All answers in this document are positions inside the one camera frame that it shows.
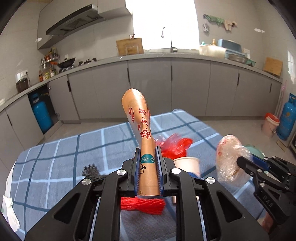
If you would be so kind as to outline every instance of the wooden cutting board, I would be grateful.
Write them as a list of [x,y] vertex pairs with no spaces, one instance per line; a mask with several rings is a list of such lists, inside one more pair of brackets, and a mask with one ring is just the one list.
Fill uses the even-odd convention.
[[144,53],[142,38],[117,40],[116,45],[119,56]]
[[281,75],[282,67],[283,67],[282,61],[267,57],[263,71],[279,77]]

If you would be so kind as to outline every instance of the tiled floor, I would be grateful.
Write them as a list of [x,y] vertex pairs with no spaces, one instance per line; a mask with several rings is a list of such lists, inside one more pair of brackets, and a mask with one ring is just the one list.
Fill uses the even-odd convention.
[[[232,134],[236,136],[243,145],[254,145],[263,151],[267,157],[274,155],[296,165],[296,159],[292,152],[289,149],[284,152],[277,145],[276,141],[279,138],[276,134],[272,138],[268,138],[261,132],[263,120],[205,120],[204,122],[214,128],[222,136]],[[48,142],[117,124],[119,124],[119,122],[63,124],[49,138]]]

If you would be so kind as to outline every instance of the metal bolt head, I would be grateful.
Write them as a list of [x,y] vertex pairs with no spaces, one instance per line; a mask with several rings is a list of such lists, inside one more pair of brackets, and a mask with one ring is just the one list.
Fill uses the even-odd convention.
[[172,173],[173,174],[180,174],[181,173],[181,169],[175,167],[175,168],[172,169]]
[[208,177],[207,179],[206,179],[206,181],[207,181],[207,183],[209,183],[209,184],[213,184],[213,183],[215,183],[215,178],[213,178],[213,177]]
[[120,169],[117,171],[117,175],[119,175],[119,176],[123,176],[125,174],[126,174],[126,170]]
[[89,179],[89,178],[86,178],[86,179],[83,179],[82,180],[82,184],[83,185],[88,185],[88,184],[90,184],[91,183],[91,180]]

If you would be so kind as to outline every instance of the range hood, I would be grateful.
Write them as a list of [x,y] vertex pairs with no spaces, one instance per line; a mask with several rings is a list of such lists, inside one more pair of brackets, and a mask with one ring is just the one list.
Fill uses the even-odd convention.
[[98,8],[93,4],[89,4],[57,22],[46,30],[46,34],[67,36],[84,27],[103,20],[104,18],[98,14]]

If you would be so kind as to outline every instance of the plastic-wrapped food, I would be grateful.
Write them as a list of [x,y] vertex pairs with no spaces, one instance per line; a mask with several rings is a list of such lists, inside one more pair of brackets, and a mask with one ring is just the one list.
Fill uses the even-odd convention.
[[156,145],[160,146],[163,157],[174,160],[179,157],[187,156],[186,150],[190,147],[193,140],[190,138],[182,138],[178,134],[173,134],[167,139],[159,135],[155,142]]
[[236,187],[241,187],[247,183],[250,176],[237,165],[237,158],[240,156],[252,161],[250,151],[242,146],[235,136],[224,136],[218,143],[216,155],[216,169],[219,182],[227,182]]

